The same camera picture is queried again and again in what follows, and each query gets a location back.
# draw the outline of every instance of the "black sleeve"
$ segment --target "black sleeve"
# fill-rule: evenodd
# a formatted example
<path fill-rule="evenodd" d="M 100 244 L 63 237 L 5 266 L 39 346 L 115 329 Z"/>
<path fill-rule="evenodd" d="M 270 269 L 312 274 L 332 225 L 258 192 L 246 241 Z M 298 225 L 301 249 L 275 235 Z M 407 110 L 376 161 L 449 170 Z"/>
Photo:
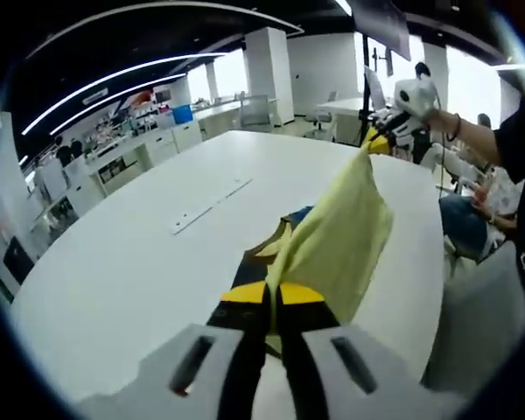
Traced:
<path fill-rule="evenodd" d="M 515 182 L 525 179 L 525 101 L 494 131 L 500 161 Z"/>

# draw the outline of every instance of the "yellow towel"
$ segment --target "yellow towel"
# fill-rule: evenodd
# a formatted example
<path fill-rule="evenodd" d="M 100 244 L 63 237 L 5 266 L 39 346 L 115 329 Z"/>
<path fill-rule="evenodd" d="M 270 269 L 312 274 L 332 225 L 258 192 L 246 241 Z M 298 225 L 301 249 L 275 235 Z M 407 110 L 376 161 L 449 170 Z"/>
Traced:
<path fill-rule="evenodd" d="M 266 282 L 276 316 L 282 282 L 302 284 L 324 296 L 336 319 L 350 322 L 389 238 L 393 214 L 377 192 L 368 147 L 333 181 L 293 231 L 269 267 Z M 272 331 L 276 320 L 272 319 Z M 281 351 L 277 336 L 267 342 Z"/>

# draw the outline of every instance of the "bracelet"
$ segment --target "bracelet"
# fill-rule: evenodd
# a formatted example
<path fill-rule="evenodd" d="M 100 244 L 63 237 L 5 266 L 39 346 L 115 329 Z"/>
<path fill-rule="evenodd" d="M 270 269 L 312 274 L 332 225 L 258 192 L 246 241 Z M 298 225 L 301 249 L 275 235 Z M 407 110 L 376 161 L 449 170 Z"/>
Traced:
<path fill-rule="evenodd" d="M 449 143 L 452 142 L 457 138 L 459 135 L 459 132 L 461 131 L 461 116 L 459 114 L 455 114 L 457 116 L 457 127 L 455 128 L 455 131 L 453 132 L 453 135 L 449 140 L 447 140 Z"/>

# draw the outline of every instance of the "blue box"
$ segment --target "blue box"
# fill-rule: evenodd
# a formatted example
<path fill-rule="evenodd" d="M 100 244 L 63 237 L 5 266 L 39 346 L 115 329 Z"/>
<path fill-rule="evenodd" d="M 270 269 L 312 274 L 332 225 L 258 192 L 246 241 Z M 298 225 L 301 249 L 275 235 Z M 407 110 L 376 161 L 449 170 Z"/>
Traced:
<path fill-rule="evenodd" d="M 193 112 L 191 111 L 191 105 L 183 105 L 182 107 L 176 107 L 173 109 L 173 119 L 175 124 L 184 124 L 193 120 Z"/>

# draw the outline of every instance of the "black ceiling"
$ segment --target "black ceiling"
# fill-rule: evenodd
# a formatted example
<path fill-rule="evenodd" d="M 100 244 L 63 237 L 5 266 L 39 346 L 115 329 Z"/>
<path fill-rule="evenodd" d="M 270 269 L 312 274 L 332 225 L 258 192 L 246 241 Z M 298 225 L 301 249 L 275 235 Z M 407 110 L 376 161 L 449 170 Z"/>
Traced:
<path fill-rule="evenodd" d="M 426 16 L 471 33 L 485 43 L 495 46 L 495 39 L 482 16 L 469 3 L 458 2 L 460 12 L 451 10 L 455 0 L 395 0 L 404 12 Z M 53 34 L 98 13 L 132 4 L 148 3 L 144 0 L 95 0 L 81 2 L 45 2 L 39 8 L 27 8 L 22 13 L 24 36 L 18 41 L 20 57 L 12 73 L 4 107 L 12 113 L 17 150 L 20 156 L 33 156 L 43 144 L 50 141 L 46 133 L 68 117 L 81 111 L 81 99 L 94 90 L 82 94 L 61 106 L 38 124 L 28 136 L 20 132 L 36 116 L 58 100 L 91 81 L 115 71 L 176 55 L 197 53 L 228 37 L 249 33 L 260 27 L 273 25 L 293 33 L 288 26 L 270 23 L 266 19 L 245 15 L 232 10 L 199 8 L 192 6 L 155 7 L 125 11 L 92 21 L 53 40 L 26 58 L 35 48 Z M 304 0 L 302 3 L 286 0 L 216 0 L 216 3 L 241 7 L 271 15 L 301 26 L 305 34 L 352 32 L 354 21 L 334 0 Z M 435 27 L 409 21 L 411 32 L 420 33 L 433 42 L 456 44 L 476 55 L 482 48 L 459 37 L 437 35 Z M 241 45 L 238 40 L 217 51 L 231 51 Z M 146 81 L 169 74 L 182 62 L 147 67 L 107 83 L 109 94 L 119 92 Z"/>

